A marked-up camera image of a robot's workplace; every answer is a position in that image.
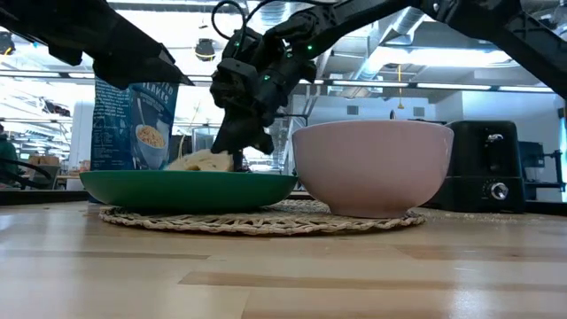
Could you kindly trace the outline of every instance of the round placemat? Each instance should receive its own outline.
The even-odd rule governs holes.
[[[337,216],[314,200],[284,200],[253,212],[230,214],[138,214],[121,207],[102,209],[105,222],[150,230],[207,232],[214,234],[298,235],[335,232],[391,230],[425,222],[421,214],[408,211],[401,218],[363,219]]]

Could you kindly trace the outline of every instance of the pink bowl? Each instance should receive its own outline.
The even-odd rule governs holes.
[[[334,214],[390,218],[420,206],[447,175],[453,131],[419,121],[341,121],[293,134],[300,181]]]

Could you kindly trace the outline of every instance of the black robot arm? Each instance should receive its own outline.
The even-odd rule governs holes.
[[[0,25],[77,66],[94,59],[101,79],[125,89],[135,82],[193,83],[166,47],[115,12],[105,0],[0,0]]]
[[[215,103],[226,110],[213,152],[246,146],[272,152],[263,128],[287,105],[301,79],[315,78],[311,59],[342,36],[408,6],[464,35],[493,42],[567,98],[567,43],[525,13],[519,0],[347,0],[296,12],[264,36],[250,28],[245,36],[242,30],[232,36],[211,87]]]

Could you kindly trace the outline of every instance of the blue cereal box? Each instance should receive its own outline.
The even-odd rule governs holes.
[[[91,170],[157,170],[167,163],[178,84],[116,89],[96,78]]]

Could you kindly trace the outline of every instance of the chair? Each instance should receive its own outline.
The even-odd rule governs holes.
[[[36,183],[47,183],[48,186],[43,188],[43,190],[55,190],[55,185],[57,184],[57,175],[59,174],[61,167],[55,165],[38,165],[38,167],[47,171],[51,175],[51,179],[48,180],[42,174],[34,171],[29,177],[30,180]],[[32,190],[32,188],[27,186],[26,190]]]

